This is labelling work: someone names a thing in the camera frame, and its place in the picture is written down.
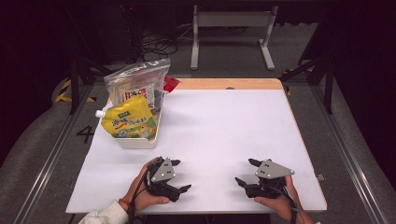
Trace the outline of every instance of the metal stand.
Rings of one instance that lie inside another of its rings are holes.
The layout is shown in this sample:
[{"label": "metal stand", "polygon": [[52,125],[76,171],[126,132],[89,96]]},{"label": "metal stand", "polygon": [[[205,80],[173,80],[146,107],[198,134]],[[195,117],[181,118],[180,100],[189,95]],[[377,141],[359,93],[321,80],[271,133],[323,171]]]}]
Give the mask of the metal stand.
[{"label": "metal stand", "polygon": [[219,12],[219,11],[198,11],[198,6],[194,6],[193,14],[193,43],[191,53],[191,70],[198,69],[199,38],[198,27],[215,26],[263,26],[265,27],[264,39],[259,39],[262,55],[268,70],[274,70],[275,66],[268,50],[268,41],[274,26],[277,7],[271,11],[259,12]]}]

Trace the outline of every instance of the chair leg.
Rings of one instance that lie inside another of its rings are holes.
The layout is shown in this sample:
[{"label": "chair leg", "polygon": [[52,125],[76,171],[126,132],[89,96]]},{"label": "chair leg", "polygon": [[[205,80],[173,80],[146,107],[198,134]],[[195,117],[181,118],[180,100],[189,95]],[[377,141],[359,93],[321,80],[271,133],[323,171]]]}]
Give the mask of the chair leg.
[{"label": "chair leg", "polygon": [[193,32],[194,32],[194,40],[192,43],[191,70],[197,70],[198,69],[198,54],[199,54],[198,7],[197,6],[194,6]]},{"label": "chair leg", "polygon": [[272,61],[270,51],[268,50],[268,41],[270,40],[270,35],[274,27],[276,12],[277,12],[277,7],[273,7],[271,11],[271,16],[267,22],[265,37],[264,39],[259,40],[260,48],[262,49],[262,56],[264,57],[265,63],[267,64],[267,68],[270,71],[275,70],[275,66],[274,66],[274,62]]}]

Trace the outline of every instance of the plastic bag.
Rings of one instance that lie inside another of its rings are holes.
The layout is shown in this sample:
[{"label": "plastic bag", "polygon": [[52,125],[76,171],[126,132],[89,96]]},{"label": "plastic bag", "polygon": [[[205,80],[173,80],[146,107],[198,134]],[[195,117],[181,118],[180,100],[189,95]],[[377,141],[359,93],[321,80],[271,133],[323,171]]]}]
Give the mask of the plastic bag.
[{"label": "plastic bag", "polygon": [[159,112],[163,102],[164,77],[168,73],[170,59],[134,63],[104,77],[113,105],[118,105],[134,95],[145,96],[153,114]]}]

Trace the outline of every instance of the red object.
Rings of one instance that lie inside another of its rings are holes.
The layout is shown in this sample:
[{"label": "red object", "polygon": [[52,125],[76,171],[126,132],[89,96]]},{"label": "red object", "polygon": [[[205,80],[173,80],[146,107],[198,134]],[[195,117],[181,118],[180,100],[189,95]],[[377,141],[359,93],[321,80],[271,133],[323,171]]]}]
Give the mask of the red object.
[{"label": "red object", "polygon": [[174,77],[168,77],[168,76],[165,76],[164,81],[165,84],[163,85],[163,90],[167,92],[171,92],[172,90],[174,90],[177,84],[180,82]]}]

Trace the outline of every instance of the white cap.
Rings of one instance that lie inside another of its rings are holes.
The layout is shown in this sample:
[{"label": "white cap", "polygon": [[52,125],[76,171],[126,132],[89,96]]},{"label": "white cap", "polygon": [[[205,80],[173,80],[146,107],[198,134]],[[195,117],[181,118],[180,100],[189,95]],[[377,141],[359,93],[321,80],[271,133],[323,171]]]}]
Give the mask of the white cap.
[{"label": "white cap", "polygon": [[106,112],[102,110],[96,110],[95,116],[99,119],[102,119],[105,117]]}]

